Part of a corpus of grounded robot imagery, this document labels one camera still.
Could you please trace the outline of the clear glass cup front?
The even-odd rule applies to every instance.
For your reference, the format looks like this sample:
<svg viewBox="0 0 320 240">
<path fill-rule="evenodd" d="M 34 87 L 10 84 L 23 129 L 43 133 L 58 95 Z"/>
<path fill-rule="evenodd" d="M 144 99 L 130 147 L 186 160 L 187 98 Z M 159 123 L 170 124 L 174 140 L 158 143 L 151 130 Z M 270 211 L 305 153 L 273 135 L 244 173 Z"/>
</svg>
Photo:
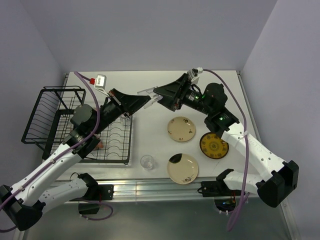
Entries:
<svg viewBox="0 0 320 240">
<path fill-rule="evenodd" d="M 152 170 L 155 164 L 155 160 L 151 155 L 144 155 L 140 159 L 140 165 L 145 170 Z"/>
</svg>

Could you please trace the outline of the large pink flower mug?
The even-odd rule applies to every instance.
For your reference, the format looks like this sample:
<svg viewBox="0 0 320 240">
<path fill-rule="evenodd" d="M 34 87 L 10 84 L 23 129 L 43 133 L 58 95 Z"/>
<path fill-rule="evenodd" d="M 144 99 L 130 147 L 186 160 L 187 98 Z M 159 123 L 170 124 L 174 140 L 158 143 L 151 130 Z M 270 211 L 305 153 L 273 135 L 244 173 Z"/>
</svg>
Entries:
<svg viewBox="0 0 320 240">
<path fill-rule="evenodd" d="M 96 146 L 97 149 L 102 149 L 104 147 L 102 142 L 99 142 L 98 145 Z"/>
</svg>

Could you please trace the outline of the cream plate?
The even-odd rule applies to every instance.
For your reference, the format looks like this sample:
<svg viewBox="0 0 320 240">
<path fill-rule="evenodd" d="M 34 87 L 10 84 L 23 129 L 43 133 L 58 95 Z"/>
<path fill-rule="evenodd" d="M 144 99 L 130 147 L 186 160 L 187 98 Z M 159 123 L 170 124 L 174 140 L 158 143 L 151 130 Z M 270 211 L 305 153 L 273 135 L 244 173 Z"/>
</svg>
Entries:
<svg viewBox="0 0 320 240">
<path fill-rule="evenodd" d="M 173 182 L 187 185 L 197 178 L 199 166 L 193 156 L 186 153 L 178 153 L 168 160 L 166 170 Z"/>
<path fill-rule="evenodd" d="M 168 122 L 167 133 L 174 141 L 184 143 L 195 136 L 196 126 L 189 118 L 177 116 Z"/>
</svg>

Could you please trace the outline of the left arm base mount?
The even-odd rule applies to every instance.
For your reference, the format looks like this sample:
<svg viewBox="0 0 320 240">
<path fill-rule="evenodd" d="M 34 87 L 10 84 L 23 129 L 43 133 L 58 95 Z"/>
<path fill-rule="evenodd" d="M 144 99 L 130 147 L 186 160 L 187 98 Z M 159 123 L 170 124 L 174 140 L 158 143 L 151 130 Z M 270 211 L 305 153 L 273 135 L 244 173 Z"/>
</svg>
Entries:
<svg viewBox="0 0 320 240">
<path fill-rule="evenodd" d="M 89 188 L 88 193 L 83 197 L 73 199 L 72 202 L 80 200 L 82 203 L 78 204 L 78 213 L 82 218 L 91 221 L 102 221 L 110 218 L 114 212 L 112 206 L 107 201 L 111 201 L 114 195 L 113 184 L 98 184 L 96 188 Z M 93 217 L 97 215 L 99 210 L 108 210 L 108 215 L 105 217 Z"/>
</svg>

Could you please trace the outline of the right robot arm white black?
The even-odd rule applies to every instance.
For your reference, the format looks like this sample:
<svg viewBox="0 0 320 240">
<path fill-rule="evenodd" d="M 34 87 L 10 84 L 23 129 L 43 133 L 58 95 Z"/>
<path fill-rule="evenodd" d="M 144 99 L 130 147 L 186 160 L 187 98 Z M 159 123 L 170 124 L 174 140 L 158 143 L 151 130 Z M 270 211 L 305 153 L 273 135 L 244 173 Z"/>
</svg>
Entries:
<svg viewBox="0 0 320 240">
<path fill-rule="evenodd" d="M 228 168 L 220 173 L 204 197 L 226 196 L 231 191 L 256 194 L 268 206 L 277 207 L 298 184 L 299 166 L 273 154 L 247 131 L 247 121 L 240 121 L 226 108 L 227 84 L 209 83 L 199 92 L 196 82 L 199 74 L 194 69 L 184 73 L 177 80 L 156 87 L 153 92 L 161 98 L 158 103 L 171 111 L 187 106 L 206 115 L 204 123 L 211 133 L 234 147 L 245 157 L 245 164 L 251 164 L 258 172 L 248 170 L 237 172 Z"/>
</svg>

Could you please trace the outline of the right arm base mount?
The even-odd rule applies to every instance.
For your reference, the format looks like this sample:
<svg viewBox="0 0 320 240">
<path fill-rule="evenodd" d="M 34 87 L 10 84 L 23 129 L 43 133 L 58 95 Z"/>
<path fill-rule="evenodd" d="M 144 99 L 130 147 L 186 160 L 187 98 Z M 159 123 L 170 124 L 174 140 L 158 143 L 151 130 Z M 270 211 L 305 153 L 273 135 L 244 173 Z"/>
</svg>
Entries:
<svg viewBox="0 0 320 240">
<path fill-rule="evenodd" d="M 220 181 L 202 181 L 197 192 L 204 198 L 219 198 L 214 200 L 214 205 L 221 213 L 228 214 L 236 208 L 237 193 Z"/>
</svg>

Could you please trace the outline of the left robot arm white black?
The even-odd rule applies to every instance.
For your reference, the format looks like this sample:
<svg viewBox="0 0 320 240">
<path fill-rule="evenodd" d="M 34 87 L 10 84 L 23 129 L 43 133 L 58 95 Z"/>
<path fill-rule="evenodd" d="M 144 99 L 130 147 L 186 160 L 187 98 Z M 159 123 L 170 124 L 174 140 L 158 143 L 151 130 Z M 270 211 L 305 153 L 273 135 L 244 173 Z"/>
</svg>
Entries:
<svg viewBox="0 0 320 240">
<path fill-rule="evenodd" d="M 74 199 L 91 200 L 98 193 L 98 183 L 88 173 L 50 188 L 66 170 L 79 163 L 100 143 L 99 134 L 121 115 L 131 117 L 151 100 L 148 95 L 128 95 L 116 89 L 107 93 L 102 106 L 79 105 L 73 112 L 73 130 L 55 152 L 24 179 L 12 186 L 0 187 L 0 208 L 15 227 L 25 231 L 44 213 Z"/>
</svg>

